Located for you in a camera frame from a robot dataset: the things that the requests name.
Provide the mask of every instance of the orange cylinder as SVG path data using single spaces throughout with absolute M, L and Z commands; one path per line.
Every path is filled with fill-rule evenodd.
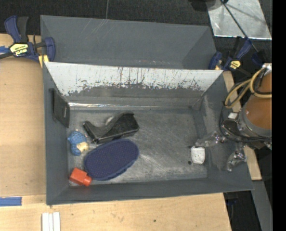
M 271 72 L 262 78 L 257 91 L 272 92 Z M 245 115 L 253 125 L 272 130 L 272 98 L 260 98 L 251 95 L 246 103 Z

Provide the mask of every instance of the black bracket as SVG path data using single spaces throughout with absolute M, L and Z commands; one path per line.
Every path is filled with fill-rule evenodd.
M 70 121 L 70 107 L 68 102 L 60 93 L 58 93 L 54 88 L 49 89 L 52 94 L 52 116 L 53 120 L 58 120 L 66 128 L 69 127 Z

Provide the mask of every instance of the bin floor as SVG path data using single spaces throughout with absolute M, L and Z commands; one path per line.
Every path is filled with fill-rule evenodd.
M 205 178 L 207 167 L 191 162 L 190 148 L 197 140 L 191 107 L 119 107 L 116 110 L 75 109 L 71 110 L 67 136 L 79 130 L 86 134 L 82 124 L 88 120 L 96 126 L 104 126 L 106 120 L 124 110 L 134 112 L 140 129 L 132 137 L 140 156 L 122 175 L 108 181 L 93 181 L 93 184 L 162 181 Z M 90 143 L 90 150 L 81 156 L 70 153 L 68 143 L 68 170 L 74 167 L 84 169 L 84 157 L 97 145 Z

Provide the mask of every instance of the orange object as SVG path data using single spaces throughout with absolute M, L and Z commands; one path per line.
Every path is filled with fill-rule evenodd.
M 78 169 L 77 167 L 72 171 L 69 180 L 80 186 L 89 186 L 92 181 L 91 177 L 87 176 L 85 171 Z
M 272 92 L 272 73 L 266 74 L 261 81 L 260 92 Z M 259 98 L 251 95 L 246 103 L 246 116 L 249 121 L 263 129 L 272 129 L 272 98 Z

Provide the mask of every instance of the wooden table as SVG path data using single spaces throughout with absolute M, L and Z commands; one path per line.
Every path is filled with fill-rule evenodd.
M 0 34 L 0 46 L 12 39 Z M 225 73 L 228 88 L 231 73 Z M 41 230 L 41 214 L 60 212 L 62 231 L 230 231 L 222 193 L 161 199 L 45 204 L 42 72 L 38 63 L 9 57 L 0 63 L 0 196 L 23 196 L 22 206 L 0 207 L 0 231 Z M 246 149 L 253 180 L 260 170 Z

